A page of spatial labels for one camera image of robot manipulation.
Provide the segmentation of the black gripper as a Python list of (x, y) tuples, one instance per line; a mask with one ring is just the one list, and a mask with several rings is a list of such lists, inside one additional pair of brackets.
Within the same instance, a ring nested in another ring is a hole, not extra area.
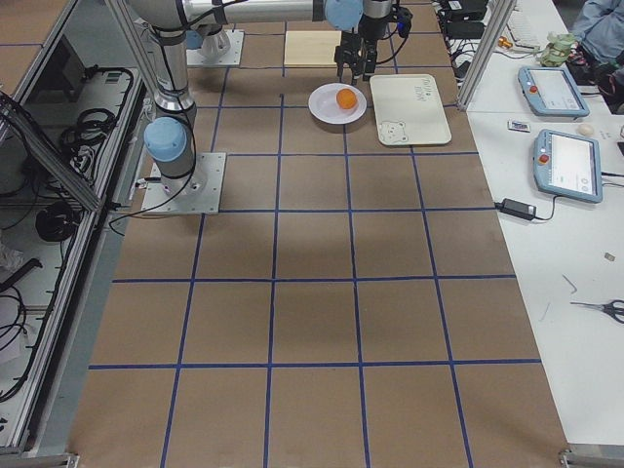
[(362, 79), (368, 82), (376, 69), (376, 44), (364, 43), (362, 48), (362, 38), (359, 33), (341, 31), (339, 44), (334, 49), (333, 59), (336, 64), (337, 77), (343, 76), (344, 66), (348, 65), (351, 70), (352, 82), (357, 82), (361, 75)]
[(392, 14), (392, 0), (364, 0), (359, 35), (367, 45), (381, 40)]

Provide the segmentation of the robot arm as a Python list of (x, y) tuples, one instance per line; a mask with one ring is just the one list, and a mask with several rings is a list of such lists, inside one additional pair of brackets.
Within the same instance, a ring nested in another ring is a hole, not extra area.
[(333, 61), (338, 77), (351, 71), (351, 83), (368, 81), (382, 61), (377, 43), (394, 23), (403, 38), (410, 34), (412, 13), (399, 1), (132, 1), (148, 24), (155, 46), (155, 93), (162, 117), (194, 123), (196, 104), (188, 89), (186, 34), (197, 31), (222, 38), (230, 23), (328, 22), (340, 32)]
[[(221, 29), (206, 36), (197, 31), (186, 34), (186, 70), (238, 67), (241, 65), (247, 34), (241, 29)], [(359, 42), (347, 41), (346, 31), (287, 31), (285, 67), (335, 67), (338, 71), (358, 70)]]

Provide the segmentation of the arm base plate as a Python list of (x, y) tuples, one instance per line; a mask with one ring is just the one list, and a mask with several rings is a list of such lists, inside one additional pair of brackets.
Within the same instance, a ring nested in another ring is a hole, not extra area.
[(152, 164), (141, 208), (148, 215), (216, 215), (219, 212), (226, 154), (201, 152), (194, 173), (180, 179), (161, 177)]
[(197, 31), (186, 33), (186, 61), (189, 68), (239, 66), (245, 33), (239, 29), (217, 31), (202, 36)]

